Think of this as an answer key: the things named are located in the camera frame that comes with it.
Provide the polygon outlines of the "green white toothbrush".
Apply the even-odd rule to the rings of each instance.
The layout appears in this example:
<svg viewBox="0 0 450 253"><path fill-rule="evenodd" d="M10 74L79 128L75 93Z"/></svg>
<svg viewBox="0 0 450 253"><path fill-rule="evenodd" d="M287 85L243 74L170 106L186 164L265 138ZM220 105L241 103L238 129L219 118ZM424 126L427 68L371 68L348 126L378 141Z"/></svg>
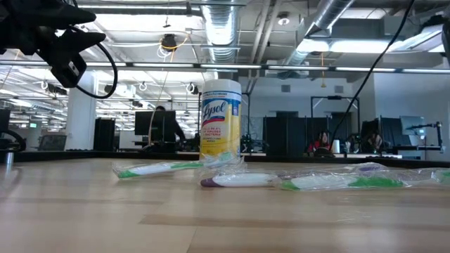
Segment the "green white toothbrush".
<svg viewBox="0 0 450 253"><path fill-rule="evenodd" d="M450 169L426 168L301 176L283 180L282 190L319 191L388 188L450 188Z"/></svg>
<svg viewBox="0 0 450 253"><path fill-rule="evenodd" d="M120 167L119 165L114 165L112 167L112 171L119 179L130 179L139 176L186 169L239 171L245 168L246 166L244 165L244 159L241 156L233 155L230 152L225 152L218 155L206 155L199 160L188 162L159 162L152 164L139 164L130 167Z"/></svg>

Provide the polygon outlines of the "white square pillar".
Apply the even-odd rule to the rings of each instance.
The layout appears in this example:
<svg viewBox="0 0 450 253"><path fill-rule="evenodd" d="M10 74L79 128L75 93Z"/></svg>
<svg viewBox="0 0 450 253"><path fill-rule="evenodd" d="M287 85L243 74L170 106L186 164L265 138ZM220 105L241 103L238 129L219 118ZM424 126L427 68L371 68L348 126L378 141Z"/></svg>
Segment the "white square pillar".
<svg viewBox="0 0 450 253"><path fill-rule="evenodd" d="M68 94L66 150L91 150L94 146L96 99L79 89Z"/></svg>

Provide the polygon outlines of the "person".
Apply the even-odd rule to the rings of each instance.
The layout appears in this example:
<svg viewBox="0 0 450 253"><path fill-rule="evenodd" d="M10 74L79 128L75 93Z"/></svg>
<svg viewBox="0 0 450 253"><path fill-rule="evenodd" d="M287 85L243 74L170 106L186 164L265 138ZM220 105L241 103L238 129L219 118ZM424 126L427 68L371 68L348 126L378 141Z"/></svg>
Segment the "person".
<svg viewBox="0 0 450 253"><path fill-rule="evenodd" d="M384 148L384 142L377 131L372 131L365 137L363 151L365 153L381 153Z"/></svg>
<svg viewBox="0 0 450 253"><path fill-rule="evenodd" d="M165 107L159 105L155 108L156 111L165 111ZM179 137L179 140L181 142L184 142L186 140L186 136L182 130L182 128L180 127L179 123L175 120L174 123L174 129L175 129L175 134Z"/></svg>
<svg viewBox="0 0 450 253"><path fill-rule="evenodd" d="M332 143L328 131L320 131L317 138L307 147L307 154L310 157L334 157L337 154L331 152Z"/></svg>

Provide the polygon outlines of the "grey monitor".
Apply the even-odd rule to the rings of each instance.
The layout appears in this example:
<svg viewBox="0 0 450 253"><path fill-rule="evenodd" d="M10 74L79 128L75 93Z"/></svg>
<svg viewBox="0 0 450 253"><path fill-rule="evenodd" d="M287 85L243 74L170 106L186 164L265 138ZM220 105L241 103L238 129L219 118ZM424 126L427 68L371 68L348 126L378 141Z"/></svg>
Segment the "grey monitor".
<svg viewBox="0 0 450 253"><path fill-rule="evenodd" d="M401 116L401 132L409 137L411 145L422 145L426 138L425 118L420 116Z"/></svg>

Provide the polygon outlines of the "black partition screens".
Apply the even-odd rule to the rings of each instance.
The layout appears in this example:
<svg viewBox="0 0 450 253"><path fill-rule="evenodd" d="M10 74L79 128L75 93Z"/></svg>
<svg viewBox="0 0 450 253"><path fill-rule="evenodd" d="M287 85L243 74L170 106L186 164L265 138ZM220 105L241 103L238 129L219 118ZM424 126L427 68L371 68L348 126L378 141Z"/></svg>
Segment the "black partition screens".
<svg viewBox="0 0 450 253"><path fill-rule="evenodd" d="M319 147L321 135L326 134L331 141L333 132L336 139L344 140L352 134L352 116L342 124L343 114L332 112L324 117L296 117L290 112L278 113L275 117L265 117L263 121L264 152L268 156L301 157Z"/></svg>

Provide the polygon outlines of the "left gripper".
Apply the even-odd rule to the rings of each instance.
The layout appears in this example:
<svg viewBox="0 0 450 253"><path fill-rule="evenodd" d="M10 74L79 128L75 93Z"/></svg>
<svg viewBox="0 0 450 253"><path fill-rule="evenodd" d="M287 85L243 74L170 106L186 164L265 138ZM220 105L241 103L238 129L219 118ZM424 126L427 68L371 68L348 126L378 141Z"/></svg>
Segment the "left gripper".
<svg viewBox="0 0 450 253"><path fill-rule="evenodd" d="M86 70L79 53L105 35L80 32L72 25L95 19L94 13L64 0L0 0L0 54L7 49L37 54L64 87L74 88Z"/></svg>

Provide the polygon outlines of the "silver ventilation duct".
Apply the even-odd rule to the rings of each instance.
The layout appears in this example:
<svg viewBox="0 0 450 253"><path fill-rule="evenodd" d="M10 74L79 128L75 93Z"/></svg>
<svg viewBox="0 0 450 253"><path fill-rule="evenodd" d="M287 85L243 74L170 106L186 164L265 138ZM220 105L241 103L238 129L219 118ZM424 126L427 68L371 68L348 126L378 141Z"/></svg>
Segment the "silver ventilation duct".
<svg viewBox="0 0 450 253"><path fill-rule="evenodd" d="M233 63L238 40L238 9L234 0L201 0L205 32L213 63Z"/></svg>
<svg viewBox="0 0 450 253"><path fill-rule="evenodd" d="M284 59L283 65L301 65L313 51L314 40L311 37L330 37L333 25L355 0L320 0L316 12L303 18L296 31L297 45Z"/></svg>

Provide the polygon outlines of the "Lysol wipes canister yellow label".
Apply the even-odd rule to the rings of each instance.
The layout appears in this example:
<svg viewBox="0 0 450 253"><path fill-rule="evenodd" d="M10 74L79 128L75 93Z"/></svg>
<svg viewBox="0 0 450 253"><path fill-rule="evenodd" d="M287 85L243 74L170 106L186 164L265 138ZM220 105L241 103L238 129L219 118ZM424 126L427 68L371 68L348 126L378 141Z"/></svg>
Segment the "Lysol wipes canister yellow label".
<svg viewBox="0 0 450 253"><path fill-rule="evenodd" d="M240 157L241 85L231 79L205 82L201 95L200 160Z"/></svg>

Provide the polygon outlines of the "black cabinet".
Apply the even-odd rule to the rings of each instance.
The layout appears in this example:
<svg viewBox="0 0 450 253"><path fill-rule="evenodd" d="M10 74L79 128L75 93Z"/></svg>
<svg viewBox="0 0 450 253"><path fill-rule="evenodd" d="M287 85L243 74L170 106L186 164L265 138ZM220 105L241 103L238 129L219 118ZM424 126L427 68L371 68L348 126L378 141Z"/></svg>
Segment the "black cabinet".
<svg viewBox="0 0 450 253"><path fill-rule="evenodd" d="M115 120L97 118L94 130L94 150L111 152L114 148Z"/></svg>

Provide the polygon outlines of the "black aluminium table frame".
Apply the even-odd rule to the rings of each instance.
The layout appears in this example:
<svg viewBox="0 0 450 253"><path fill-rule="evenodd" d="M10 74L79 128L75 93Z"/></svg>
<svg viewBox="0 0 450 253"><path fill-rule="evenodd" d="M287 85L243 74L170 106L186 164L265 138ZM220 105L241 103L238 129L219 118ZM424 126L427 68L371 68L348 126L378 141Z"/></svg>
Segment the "black aluminium table frame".
<svg viewBox="0 0 450 253"><path fill-rule="evenodd" d="M111 159L142 159L142 160L176 160L193 161L199 158L197 154L176 154L176 153L114 153L99 151L51 151L51 152L21 152L14 154L16 162L42 162L55 160L74 160L88 158L111 158ZM404 160L397 158L383 157L277 157L277 156L244 156L246 162L280 162L280 163L316 163L316 164L358 164L375 162L386 167L398 167L405 169L419 168L449 168L450 162L433 162L424 160Z"/></svg>

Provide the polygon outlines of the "black metal stand frame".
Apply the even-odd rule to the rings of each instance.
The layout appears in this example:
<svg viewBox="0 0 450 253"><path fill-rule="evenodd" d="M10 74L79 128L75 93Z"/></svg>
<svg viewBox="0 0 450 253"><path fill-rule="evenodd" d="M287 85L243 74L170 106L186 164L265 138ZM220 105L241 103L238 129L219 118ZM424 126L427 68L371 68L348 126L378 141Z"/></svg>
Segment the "black metal stand frame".
<svg viewBox="0 0 450 253"><path fill-rule="evenodd" d="M310 97L310 120L311 120L311 128L314 128L314 109L317 105L321 103L322 100L346 100L351 108L356 108L356 123L357 123L357 131L361 133L361 102L357 97L349 97L349 96L311 96Z"/></svg>

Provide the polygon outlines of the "overhead light bar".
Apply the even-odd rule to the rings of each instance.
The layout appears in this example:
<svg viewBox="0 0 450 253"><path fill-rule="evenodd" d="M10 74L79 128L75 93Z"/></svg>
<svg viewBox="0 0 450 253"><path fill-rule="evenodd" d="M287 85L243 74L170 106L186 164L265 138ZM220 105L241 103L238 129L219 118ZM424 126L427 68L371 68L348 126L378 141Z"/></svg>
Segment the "overhead light bar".
<svg viewBox="0 0 450 253"><path fill-rule="evenodd" d="M115 63L121 70L165 69L165 70L273 70L273 71L311 71L311 72L368 72L369 67L336 66L292 66L255 64L211 64L211 63ZM389 74L450 74L450 69L375 67L374 73Z"/></svg>

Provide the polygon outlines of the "purple white toothbrush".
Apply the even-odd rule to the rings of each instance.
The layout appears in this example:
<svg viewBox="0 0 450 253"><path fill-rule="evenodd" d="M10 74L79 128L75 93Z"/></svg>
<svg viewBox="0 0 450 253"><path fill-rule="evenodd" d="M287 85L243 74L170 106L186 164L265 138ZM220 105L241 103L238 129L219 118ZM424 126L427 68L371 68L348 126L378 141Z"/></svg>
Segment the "purple white toothbrush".
<svg viewBox="0 0 450 253"><path fill-rule="evenodd" d="M289 180L304 176L315 176L314 183L319 182L318 176L337 176L341 179L343 174L363 174L371 171L385 171L387 167L375 162L359 164L329 164L308 166L299 169L275 169L271 171L247 170L242 172L221 173L200 180L202 187L273 187L282 180Z"/></svg>

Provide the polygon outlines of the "black computer monitor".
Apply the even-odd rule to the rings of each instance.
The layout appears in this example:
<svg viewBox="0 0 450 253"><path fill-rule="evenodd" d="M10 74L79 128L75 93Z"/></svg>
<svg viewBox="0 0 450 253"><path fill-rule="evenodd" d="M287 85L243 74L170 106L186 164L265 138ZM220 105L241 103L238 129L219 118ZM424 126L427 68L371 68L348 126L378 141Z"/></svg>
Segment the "black computer monitor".
<svg viewBox="0 0 450 253"><path fill-rule="evenodd" d="M174 143L176 140L175 111L138 111L135 113L135 134L148 135L152 142Z"/></svg>

